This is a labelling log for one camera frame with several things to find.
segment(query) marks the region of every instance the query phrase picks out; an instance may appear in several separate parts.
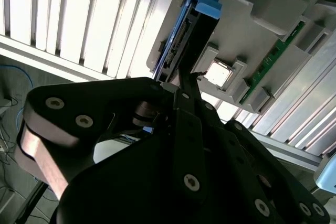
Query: blue plastic tab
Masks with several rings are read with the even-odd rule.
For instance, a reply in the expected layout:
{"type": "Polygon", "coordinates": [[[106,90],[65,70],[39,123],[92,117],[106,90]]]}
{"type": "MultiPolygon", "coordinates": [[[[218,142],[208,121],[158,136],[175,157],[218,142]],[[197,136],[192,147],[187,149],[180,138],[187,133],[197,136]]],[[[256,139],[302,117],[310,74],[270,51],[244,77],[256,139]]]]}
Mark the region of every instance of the blue plastic tab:
{"type": "Polygon", "coordinates": [[[219,19],[222,4],[219,3],[219,0],[198,0],[195,10],[214,19],[219,19]]]}
{"type": "Polygon", "coordinates": [[[144,131],[147,131],[147,132],[149,132],[149,133],[152,133],[152,131],[153,131],[153,128],[151,128],[151,127],[144,127],[144,128],[142,128],[144,131]]]}
{"type": "MultiPolygon", "coordinates": [[[[169,48],[171,47],[174,38],[178,32],[178,30],[181,27],[181,23],[188,11],[188,8],[190,6],[192,0],[185,0],[181,11],[180,11],[180,15],[177,18],[177,21],[175,23],[175,26],[173,27],[168,41],[166,42],[163,52],[160,55],[159,61],[156,64],[155,68],[154,68],[154,74],[153,74],[153,78],[156,79],[157,75],[159,74],[160,69],[162,68],[164,61],[166,59],[166,56],[168,54],[169,48]]],[[[214,19],[219,19],[220,15],[221,15],[221,10],[222,10],[222,4],[219,2],[219,0],[197,0],[197,4],[195,7],[195,10],[199,13],[202,13],[204,15],[207,15],[209,17],[212,17],[214,19]]]]}

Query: electronic component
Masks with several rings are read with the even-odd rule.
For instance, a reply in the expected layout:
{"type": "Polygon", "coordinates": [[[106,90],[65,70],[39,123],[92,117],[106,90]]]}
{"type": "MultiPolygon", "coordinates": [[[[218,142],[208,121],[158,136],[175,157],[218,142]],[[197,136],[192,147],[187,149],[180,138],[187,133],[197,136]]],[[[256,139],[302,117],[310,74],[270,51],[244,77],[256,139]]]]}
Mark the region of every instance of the electronic component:
{"type": "Polygon", "coordinates": [[[257,71],[252,75],[250,79],[247,80],[250,88],[246,92],[246,94],[241,99],[240,103],[244,103],[249,95],[254,91],[258,83],[262,80],[262,78],[267,74],[267,72],[271,69],[273,64],[281,57],[282,53],[287,49],[289,44],[294,40],[294,38],[299,34],[301,29],[304,27],[304,22],[300,21],[296,28],[292,31],[290,36],[283,42],[278,39],[275,45],[272,47],[267,56],[263,59],[261,65],[257,69],[257,71]]]}
{"type": "Polygon", "coordinates": [[[229,69],[229,66],[214,60],[204,77],[214,85],[222,87],[224,83],[230,78],[231,74],[232,70],[229,69]]]}
{"type": "Polygon", "coordinates": [[[172,81],[184,55],[198,57],[201,54],[217,25],[221,8],[218,0],[185,0],[154,68],[155,80],[172,81]]]}

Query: blue cable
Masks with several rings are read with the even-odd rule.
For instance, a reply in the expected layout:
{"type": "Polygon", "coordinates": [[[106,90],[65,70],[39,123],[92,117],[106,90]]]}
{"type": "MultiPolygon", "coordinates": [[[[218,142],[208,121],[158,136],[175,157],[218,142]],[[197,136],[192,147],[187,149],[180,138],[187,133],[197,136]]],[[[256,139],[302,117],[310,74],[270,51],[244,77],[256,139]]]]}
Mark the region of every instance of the blue cable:
{"type": "Polygon", "coordinates": [[[17,70],[20,70],[22,73],[24,73],[26,75],[26,77],[28,78],[29,82],[30,82],[30,85],[31,85],[31,88],[33,89],[34,88],[34,85],[33,85],[33,81],[31,80],[29,74],[22,68],[20,67],[17,67],[17,66],[14,66],[14,65],[0,65],[0,68],[14,68],[14,69],[17,69],[17,70]]]}
{"type": "Polygon", "coordinates": [[[22,113],[22,111],[23,111],[23,108],[21,108],[19,111],[18,111],[18,113],[16,114],[16,129],[17,129],[17,131],[19,131],[19,116],[20,116],[20,114],[22,113]]]}
{"type": "MultiPolygon", "coordinates": [[[[22,69],[22,68],[20,68],[20,67],[18,67],[18,66],[15,66],[15,65],[7,65],[7,64],[1,64],[0,65],[0,68],[14,68],[14,69],[17,69],[17,70],[20,70],[22,73],[24,73],[25,74],[25,76],[28,78],[28,80],[29,80],[29,82],[30,82],[30,85],[31,85],[31,88],[33,89],[34,88],[34,85],[33,85],[33,81],[31,80],[31,77],[29,76],[29,74],[24,70],[24,69],[22,69]]],[[[16,129],[17,129],[17,131],[19,131],[19,116],[20,116],[20,114],[22,113],[22,111],[23,111],[23,108],[21,108],[18,112],[17,112],[17,114],[16,114],[16,120],[15,120],[15,122],[16,122],[16,129]]]]}

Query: screw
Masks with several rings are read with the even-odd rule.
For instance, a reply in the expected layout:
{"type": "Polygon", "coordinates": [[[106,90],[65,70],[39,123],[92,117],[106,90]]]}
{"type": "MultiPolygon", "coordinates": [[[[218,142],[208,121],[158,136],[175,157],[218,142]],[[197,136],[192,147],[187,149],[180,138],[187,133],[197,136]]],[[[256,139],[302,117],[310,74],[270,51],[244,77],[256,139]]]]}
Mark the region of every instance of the screw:
{"type": "Polygon", "coordinates": [[[64,102],[57,97],[50,97],[46,100],[46,106],[53,110],[60,110],[64,107],[64,102]]]}
{"type": "Polygon", "coordinates": [[[93,125],[93,120],[88,115],[79,115],[76,117],[76,123],[83,128],[89,128],[93,125]]]}
{"type": "Polygon", "coordinates": [[[256,205],[256,208],[262,215],[264,215],[265,217],[268,217],[270,215],[268,206],[261,199],[256,199],[254,201],[254,204],[256,205]]]}
{"type": "Polygon", "coordinates": [[[206,103],[205,106],[206,106],[208,109],[212,110],[212,106],[211,106],[210,103],[206,103]]]}
{"type": "Polygon", "coordinates": [[[243,129],[238,123],[235,123],[235,127],[239,131],[241,131],[243,129]]]}
{"type": "Polygon", "coordinates": [[[184,184],[187,188],[189,188],[191,191],[198,191],[199,190],[199,182],[197,178],[194,175],[187,174],[184,176],[184,184]]]}
{"type": "Polygon", "coordinates": [[[307,216],[311,216],[311,211],[309,210],[309,208],[305,204],[300,203],[299,206],[300,206],[302,212],[304,212],[307,216]]]}
{"type": "Polygon", "coordinates": [[[324,212],[323,212],[323,210],[320,208],[319,205],[317,205],[316,203],[313,203],[313,208],[315,209],[315,211],[316,211],[320,216],[324,216],[324,212]]]}

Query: black cable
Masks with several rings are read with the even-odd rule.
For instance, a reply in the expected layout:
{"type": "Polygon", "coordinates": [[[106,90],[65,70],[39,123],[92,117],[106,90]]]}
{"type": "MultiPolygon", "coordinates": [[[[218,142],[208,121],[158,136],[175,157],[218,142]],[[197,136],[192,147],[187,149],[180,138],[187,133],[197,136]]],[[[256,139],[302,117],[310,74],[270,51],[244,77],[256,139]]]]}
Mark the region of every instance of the black cable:
{"type": "Polygon", "coordinates": [[[4,117],[5,117],[5,115],[2,118],[0,118],[1,128],[3,129],[3,131],[5,132],[5,134],[8,136],[8,138],[11,139],[11,136],[9,135],[9,133],[6,131],[6,129],[4,127],[4,117]]]}
{"type": "Polygon", "coordinates": [[[14,146],[12,146],[11,148],[9,148],[8,151],[5,154],[6,155],[5,159],[6,159],[7,163],[9,163],[9,164],[10,164],[10,162],[8,161],[9,153],[14,153],[14,152],[9,152],[12,148],[14,148],[14,146]]]}
{"type": "Polygon", "coordinates": [[[49,223],[49,221],[47,221],[45,218],[43,217],[40,217],[40,216],[36,216],[36,215],[29,215],[30,217],[35,217],[35,218],[39,218],[39,219],[42,219],[44,220],[46,223],[49,223]]]}
{"type": "Polygon", "coordinates": [[[9,157],[15,164],[18,165],[18,163],[17,163],[11,156],[8,155],[8,157],[9,157]]]}
{"type": "Polygon", "coordinates": [[[0,137],[0,139],[3,140],[3,141],[5,141],[5,142],[7,142],[7,143],[11,143],[11,144],[14,144],[14,145],[16,144],[15,142],[5,140],[5,139],[3,139],[3,138],[1,138],[1,137],[0,137]]]}
{"type": "Polygon", "coordinates": [[[46,200],[52,201],[52,202],[58,202],[58,200],[54,200],[54,199],[48,199],[47,197],[45,197],[44,195],[42,195],[42,197],[44,197],[46,200]]]}
{"type": "Polygon", "coordinates": [[[2,163],[3,165],[11,165],[10,163],[6,163],[5,161],[0,160],[0,163],[2,163]]]}
{"type": "Polygon", "coordinates": [[[6,185],[8,185],[8,182],[6,180],[6,169],[5,169],[5,163],[4,162],[2,162],[2,169],[4,171],[4,182],[5,182],[6,185]]]}

